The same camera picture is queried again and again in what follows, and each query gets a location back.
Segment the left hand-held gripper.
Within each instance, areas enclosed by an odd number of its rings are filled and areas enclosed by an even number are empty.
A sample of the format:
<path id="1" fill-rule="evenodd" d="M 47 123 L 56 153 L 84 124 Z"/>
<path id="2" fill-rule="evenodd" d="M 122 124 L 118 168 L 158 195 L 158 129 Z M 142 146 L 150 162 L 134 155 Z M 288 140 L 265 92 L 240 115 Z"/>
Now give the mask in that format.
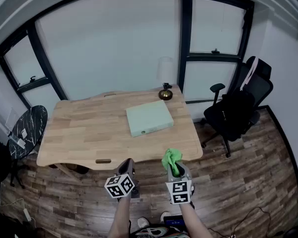
<path id="1" fill-rule="evenodd" d="M 105 189 L 108 194 L 117 200 L 128 195 L 131 198 L 139 198 L 139 182 L 134 180 L 135 162 L 133 159 L 126 159 L 115 170 L 115 176 L 106 180 Z"/>

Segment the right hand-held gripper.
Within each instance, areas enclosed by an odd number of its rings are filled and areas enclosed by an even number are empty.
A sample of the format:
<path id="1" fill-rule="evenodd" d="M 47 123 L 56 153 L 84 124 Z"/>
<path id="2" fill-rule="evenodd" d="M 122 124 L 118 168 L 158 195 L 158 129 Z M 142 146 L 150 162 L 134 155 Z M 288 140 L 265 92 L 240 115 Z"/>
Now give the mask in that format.
<path id="1" fill-rule="evenodd" d="M 180 177 L 173 176 L 171 166 L 167 167 L 166 186 L 170 195 L 171 204 L 191 203 L 195 187 L 190 177 L 190 170 L 182 162 L 176 162 Z"/>

